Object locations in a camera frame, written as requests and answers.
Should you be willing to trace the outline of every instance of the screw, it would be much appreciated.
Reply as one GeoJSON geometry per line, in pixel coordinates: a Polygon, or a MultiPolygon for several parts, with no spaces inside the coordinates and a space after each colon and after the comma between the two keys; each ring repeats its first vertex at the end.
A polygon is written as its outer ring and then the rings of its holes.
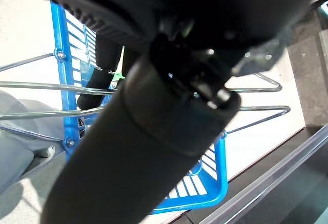
{"type": "Polygon", "coordinates": [[[66,142],[66,145],[67,145],[68,147],[71,147],[71,146],[74,145],[74,141],[71,140],[71,139],[68,139],[67,142],[66,142]]]}
{"type": "Polygon", "coordinates": [[[58,51],[58,52],[57,52],[57,56],[58,56],[58,58],[60,58],[60,59],[65,59],[65,57],[66,57],[66,55],[65,55],[62,51],[58,51]]]}
{"type": "Polygon", "coordinates": [[[213,103],[212,101],[208,101],[208,102],[207,102],[207,105],[208,105],[210,108],[212,108],[213,110],[215,110],[215,109],[217,108],[216,104],[213,103]]]}

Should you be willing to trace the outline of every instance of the gray fabric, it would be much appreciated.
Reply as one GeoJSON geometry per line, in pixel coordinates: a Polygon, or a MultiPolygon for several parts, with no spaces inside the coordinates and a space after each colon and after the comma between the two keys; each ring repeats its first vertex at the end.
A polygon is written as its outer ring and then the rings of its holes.
{"type": "Polygon", "coordinates": [[[65,165],[65,152],[24,175],[0,196],[0,223],[39,224],[52,185],[65,165]]]}
{"type": "Polygon", "coordinates": [[[33,152],[17,139],[0,133],[0,195],[16,182],[33,160],[33,152]]]}
{"type": "MultiPolygon", "coordinates": [[[[41,102],[18,100],[6,92],[0,91],[1,114],[51,110],[53,110],[51,107],[41,102]]],[[[0,124],[63,138],[62,118],[9,120],[0,121],[0,124]]],[[[33,160],[33,151],[49,147],[55,148],[55,155],[64,150],[60,142],[49,142],[0,130],[0,194],[20,179],[33,160]]]]}

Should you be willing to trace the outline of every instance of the chrome wire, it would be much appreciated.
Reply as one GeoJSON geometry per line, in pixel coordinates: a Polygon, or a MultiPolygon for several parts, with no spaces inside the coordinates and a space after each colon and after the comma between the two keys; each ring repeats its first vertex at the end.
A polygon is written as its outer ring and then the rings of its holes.
{"type": "Polygon", "coordinates": [[[18,119],[37,119],[45,117],[79,117],[99,113],[103,107],[98,107],[90,110],[63,110],[63,111],[48,111],[48,112],[27,112],[0,114],[0,120],[18,120],[18,119]]]}
{"type": "Polygon", "coordinates": [[[0,66],[0,72],[8,70],[8,69],[12,69],[12,68],[24,65],[24,64],[28,64],[28,63],[31,63],[31,62],[34,62],[34,61],[37,61],[37,60],[41,60],[43,58],[47,58],[47,57],[50,57],[50,56],[53,56],[53,53],[49,53],[49,54],[45,54],[45,55],[41,55],[41,56],[36,56],[36,57],[29,58],[29,59],[26,59],[26,60],[22,60],[22,61],[19,61],[19,62],[15,62],[15,63],[12,63],[12,64],[0,66]]]}
{"type": "Polygon", "coordinates": [[[110,95],[115,92],[115,90],[76,87],[73,85],[29,83],[29,82],[3,82],[3,81],[0,81],[0,87],[44,89],[44,90],[63,90],[63,91],[76,92],[79,94],[91,94],[91,95],[110,95]]]}
{"type": "MultiPolygon", "coordinates": [[[[273,80],[269,77],[266,77],[265,75],[260,74],[260,73],[256,73],[254,75],[259,77],[260,79],[265,80],[266,82],[269,82],[270,84],[274,85],[275,87],[272,87],[272,88],[231,88],[230,90],[238,92],[238,93],[279,92],[282,90],[282,85],[280,83],[276,82],[275,80],[273,80]]],[[[258,121],[255,121],[253,123],[250,123],[245,126],[228,131],[227,133],[228,134],[234,133],[234,132],[243,130],[245,128],[249,128],[249,127],[255,126],[257,124],[263,123],[265,121],[283,116],[283,115],[287,114],[288,112],[290,112],[291,107],[289,107],[289,106],[249,106],[249,107],[240,107],[239,108],[239,111],[271,111],[271,110],[281,110],[281,111],[274,115],[265,117],[258,121]]]]}
{"type": "Polygon", "coordinates": [[[282,85],[275,80],[266,77],[263,74],[256,73],[255,76],[259,77],[260,79],[265,80],[266,82],[269,82],[270,84],[274,85],[275,87],[271,88],[230,88],[231,91],[235,91],[238,93],[254,93],[254,92],[279,92],[282,90],[282,85]]]}
{"type": "Polygon", "coordinates": [[[51,137],[51,136],[47,136],[47,135],[42,135],[42,134],[35,133],[35,132],[32,132],[32,131],[27,131],[27,130],[22,129],[22,128],[16,128],[16,127],[4,125],[4,124],[0,124],[0,129],[4,130],[4,131],[7,131],[7,132],[10,132],[10,133],[23,135],[23,136],[27,136],[27,137],[32,137],[32,138],[38,138],[38,139],[51,141],[51,142],[61,142],[61,141],[63,141],[61,138],[55,138],[55,137],[51,137]]]}
{"type": "Polygon", "coordinates": [[[290,112],[291,107],[289,107],[289,106],[250,106],[250,107],[240,107],[240,109],[239,109],[239,111],[269,111],[269,110],[281,110],[281,112],[271,115],[271,116],[268,116],[268,117],[265,117],[263,119],[255,121],[253,123],[247,124],[245,126],[233,129],[231,131],[228,131],[227,133],[228,134],[234,133],[234,132],[240,131],[242,129],[249,128],[249,127],[255,126],[257,124],[263,123],[265,121],[285,115],[288,112],[290,112]]]}

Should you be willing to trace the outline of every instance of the metal rail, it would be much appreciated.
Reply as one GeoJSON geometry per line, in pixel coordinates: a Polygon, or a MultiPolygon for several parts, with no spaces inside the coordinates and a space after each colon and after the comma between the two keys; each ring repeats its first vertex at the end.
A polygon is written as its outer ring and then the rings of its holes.
{"type": "Polygon", "coordinates": [[[103,107],[90,110],[63,110],[63,111],[48,111],[48,112],[28,112],[28,113],[13,113],[0,114],[0,120],[17,120],[17,119],[38,119],[45,117],[79,117],[99,113],[103,107]]]}
{"type": "Polygon", "coordinates": [[[24,64],[28,64],[28,63],[31,63],[31,62],[34,62],[34,61],[37,61],[37,60],[41,60],[43,58],[47,58],[47,57],[50,57],[50,56],[53,56],[53,53],[49,53],[49,54],[45,54],[45,55],[41,55],[41,56],[36,56],[36,57],[33,57],[33,58],[29,58],[29,59],[26,59],[26,60],[15,62],[13,64],[0,66],[0,72],[8,70],[8,69],[12,69],[12,68],[24,65],[24,64]]]}
{"type": "Polygon", "coordinates": [[[42,134],[35,133],[35,132],[32,132],[32,131],[27,131],[27,130],[22,129],[22,128],[16,128],[16,127],[4,125],[4,124],[0,125],[0,129],[4,130],[4,131],[7,131],[7,132],[10,132],[10,133],[23,135],[23,136],[27,136],[27,137],[31,137],[31,138],[38,138],[38,139],[51,141],[51,142],[61,142],[61,141],[63,141],[61,138],[55,138],[55,137],[51,137],[51,136],[47,136],[47,135],[42,135],[42,134]]]}
{"type": "Polygon", "coordinates": [[[115,90],[76,87],[76,86],[72,86],[72,85],[29,83],[29,82],[2,82],[2,81],[0,81],[0,87],[45,89],[45,90],[64,90],[64,91],[76,92],[79,94],[91,94],[91,95],[111,95],[115,92],[115,90]]]}
{"type": "MultiPolygon", "coordinates": [[[[256,73],[254,74],[255,76],[259,77],[260,79],[265,80],[266,82],[269,82],[270,84],[274,85],[275,87],[271,87],[271,88],[231,88],[231,91],[235,91],[238,93],[260,93],[260,92],[279,92],[282,90],[282,85],[278,82],[276,82],[275,80],[266,77],[263,74],[260,73],[256,73]]],[[[263,119],[260,119],[258,121],[255,121],[253,123],[247,124],[245,126],[233,129],[231,131],[228,131],[227,133],[234,133],[240,130],[243,130],[245,128],[249,128],[252,126],[255,126],[257,124],[263,123],[265,121],[283,116],[285,114],[287,114],[288,112],[290,112],[291,107],[289,106],[250,106],[250,107],[240,107],[239,111],[271,111],[271,110],[281,110],[281,112],[265,117],[263,119]]]]}

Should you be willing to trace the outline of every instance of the metal bar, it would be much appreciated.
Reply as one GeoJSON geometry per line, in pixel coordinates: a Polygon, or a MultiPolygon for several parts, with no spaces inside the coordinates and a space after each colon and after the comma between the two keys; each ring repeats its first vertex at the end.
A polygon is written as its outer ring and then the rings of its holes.
{"type": "Polygon", "coordinates": [[[93,32],[93,31],[91,31],[89,28],[87,28],[87,30],[88,30],[88,33],[90,33],[92,36],[96,36],[96,34],[93,32]]]}
{"type": "Polygon", "coordinates": [[[83,31],[82,31],[81,28],[79,28],[77,25],[75,25],[75,24],[72,23],[70,20],[68,20],[64,14],[63,14],[63,16],[65,17],[66,21],[67,21],[71,26],[73,26],[74,28],[76,28],[79,32],[83,33],[83,31]]]}
{"type": "Polygon", "coordinates": [[[76,87],[73,85],[29,83],[29,82],[2,82],[2,81],[0,81],[0,87],[62,90],[62,91],[76,92],[79,94],[91,94],[91,95],[111,95],[115,92],[114,90],[76,87]]]}
{"type": "Polygon", "coordinates": [[[78,41],[80,41],[82,44],[85,44],[85,42],[84,42],[82,39],[80,39],[79,37],[77,37],[75,34],[73,34],[73,33],[71,33],[71,32],[68,32],[68,34],[69,34],[70,36],[72,36],[73,38],[77,39],[78,41]]]}
{"type": "Polygon", "coordinates": [[[82,52],[83,54],[87,55],[87,52],[86,51],[84,51],[83,49],[81,49],[81,48],[73,45],[72,43],[70,43],[70,47],[73,47],[74,49],[76,49],[76,50],[82,52]]]}
{"type": "Polygon", "coordinates": [[[266,118],[260,119],[258,121],[253,122],[253,123],[247,124],[247,125],[242,126],[240,128],[236,128],[236,129],[231,130],[227,133],[228,134],[234,133],[234,132],[240,131],[242,129],[249,128],[249,127],[255,126],[257,124],[263,123],[265,121],[268,121],[268,120],[283,116],[283,115],[287,114],[288,112],[290,112],[291,107],[289,107],[289,106],[251,106],[251,107],[240,107],[239,108],[239,111],[268,111],[268,110],[281,110],[281,112],[279,112],[277,114],[274,114],[274,115],[271,115],[271,116],[268,116],[266,118]]]}
{"type": "Polygon", "coordinates": [[[22,60],[22,61],[19,61],[19,62],[15,62],[15,63],[12,63],[12,64],[0,66],[0,72],[8,70],[8,69],[12,69],[12,68],[24,65],[24,64],[28,64],[28,63],[31,63],[31,62],[34,62],[34,61],[37,61],[37,60],[41,60],[43,58],[47,58],[47,57],[50,57],[50,56],[53,56],[53,53],[49,53],[49,54],[45,54],[45,55],[41,55],[41,56],[36,56],[36,57],[29,58],[29,59],[26,59],[26,60],[22,60]]]}
{"type": "Polygon", "coordinates": [[[92,40],[90,37],[88,38],[88,42],[90,43],[90,45],[94,48],[94,49],[96,49],[96,43],[95,43],[95,41],[94,40],[92,40]]]}
{"type": "Polygon", "coordinates": [[[272,189],[325,145],[327,141],[328,126],[324,126],[296,150],[210,214],[200,224],[235,223],[238,218],[260,202],[272,189]]]}
{"type": "Polygon", "coordinates": [[[260,73],[256,73],[254,74],[255,76],[259,77],[260,79],[265,80],[266,82],[271,83],[272,85],[276,86],[276,87],[272,87],[272,88],[230,88],[231,91],[235,91],[238,93],[253,93],[253,92],[279,92],[282,90],[282,85],[278,82],[276,82],[275,80],[266,77],[263,74],[260,73]]]}
{"type": "Polygon", "coordinates": [[[27,136],[27,137],[32,137],[32,138],[38,138],[38,139],[51,141],[51,142],[61,142],[61,141],[63,141],[61,138],[55,138],[55,137],[51,137],[51,136],[47,136],[47,135],[42,135],[42,134],[35,133],[35,132],[32,132],[32,131],[27,131],[27,130],[22,129],[22,128],[11,127],[11,126],[4,125],[4,124],[0,125],[0,129],[4,130],[4,131],[7,131],[7,132],[10,132],[10,133],[23,135],[23,136],[27,136]]]}
{"type": "Polygon", "coordinates": [[[48,111],[48,112],[28,112],[0,114],[0,120],[20,120],[20,119],[38,119],[45,117],[80,117],[99,113],[103,107],[90,110],[64,110],[64,111],[48,111]]]}
{"type": "Polygon", "coordinates": [[[86,41],[85,44],[86,44],[86,49],[87,49],[88,65],[90,67],[90,52],[89,52],[88,39],[87,39],[87,27],[84,24],[83,24],[83,31],[84,31],[84,39],[86,41]]]}
{"type": "MultiPolygon", "coordinates": [[[[272,88],[231,88],[230,90],[238,92],[238,93],[279,92],[282,90],[282,85],[280,83],[276,82],[275,80],[273,80],[269,77],[266,77],[265,75],[260,74],[260,73],[256,73],[254,75],[259,77],[260,79],[265,80],[266,82],[269,82],[270,84],[274,85],[275,87],[272,87],[272,88]]],[[[248,125],[242,126],[240,128],[236,128],[227,133],[228,134],[234,133],[234,132],[240,131],[242,129],[249,128],[249,127],[255,126],[257,124],[263,123],[265,121],[285,115],[288,112],[290,112],[291,107],[289,107],[289,106],[251,106],[251,107],[240,107],[240,109],[239,109],[239,111],[270,111],[270,110],[281,110],[281,112],[271,115],[271,116],[268,116],[266,118],[260,119],[253,123],[250,123],[248,125]]]]}

